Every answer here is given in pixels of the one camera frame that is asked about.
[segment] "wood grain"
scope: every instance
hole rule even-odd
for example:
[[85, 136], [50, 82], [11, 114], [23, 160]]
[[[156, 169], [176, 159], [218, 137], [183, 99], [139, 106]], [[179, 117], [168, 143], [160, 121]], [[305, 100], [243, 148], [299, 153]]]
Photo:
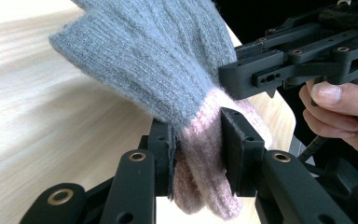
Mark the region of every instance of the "wood grain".
[[[113, 176], [120, 156], [148, 134], [151, 117], [74, 68], [48, 36], [82, 15], [74, 7], [0, 24], [0, 223], [18, 223], [45, 189], [77, 183], [90, 189]], [[251, 102], [289, 147], [295, 121], [278, 94]], [[254, 199], [227, 223], [258, 223]], [[184, 215], [158, 198], [158, 223], [223, 223], [207, 209]]]

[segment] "black mechanical part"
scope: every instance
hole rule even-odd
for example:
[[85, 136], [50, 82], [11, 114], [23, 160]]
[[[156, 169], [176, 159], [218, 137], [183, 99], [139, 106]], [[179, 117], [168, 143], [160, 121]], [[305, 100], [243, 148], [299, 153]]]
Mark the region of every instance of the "black mechanical part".
[[261, 171], [282, 213], [281, 223], [352, 223], [293, 155], [268, 151]]
[[358, 21], [345, 22], [353, 18], [358, 19], [358, 3], [289, 18], [266, 36], [236, 47], [240, 60], [219, 67], [220, 82], [235, 100], [317, 77], [358, 84]]
[[107, 196], [100, 223], [155, 223], [155, 158], [147, 150], [125, 153]]
[[79, 223], [84, 217], [86, 193], [77, 184], [62, 183], [45, 190], [21, 219], [21, 224]]
[[231, 192], [239, 197], [254, 197], [253, 175], [263, 160], [263, 138], [241, 113], [228, 108], [222, 109], [222, 134]]

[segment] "gray knitted glove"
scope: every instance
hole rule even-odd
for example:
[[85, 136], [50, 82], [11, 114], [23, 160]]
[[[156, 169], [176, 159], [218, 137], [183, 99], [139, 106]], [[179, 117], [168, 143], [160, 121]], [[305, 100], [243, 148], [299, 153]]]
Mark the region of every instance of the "gray knitted glove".
[[[199, 41], [178, 44], [181, 43], [178, 37], [167, 37], [162, 28], [168, 26], [157, 25], [159, 16], [145, 17], [153, 15], [147, 14], [145, 5], [132, 1], [114, 1], [114, 6], [105, 1], [98, 3], [109, 4], [99, 10], [91, 9], [52, 36], [52, 46], [86, 74], [179, 131], [185, 156], [178, 158], [185, 159], [179, 160], [184, 163], [179, 162], [182, 166], [178, 167], [185, 169], [176, 172], [175, 180], [182, 179], [188, 184], [193, 175], [194, 182], [190, 182], [195, 183], [189, 189], [176, 185], [175, 197], [189, 201], [179, 203], [175, 199], [184, 211], [197, 211], [206, 202], [221, 218], [235, 217], [241, 203], [231, 195], [220, 159], [219, 110], [220, 106], [237, 107], [210, 80], [213, 69], [208, 68], [214, 65], [206, 63], [210, 60], [202, 60], [205, 53], [201, 52], [206, 49], [196, 45]], [[248, 115], [261, 120], [257, 114]], [[197, 200], [189, 200], [193, 199], [191, 192], [197, 192]]]

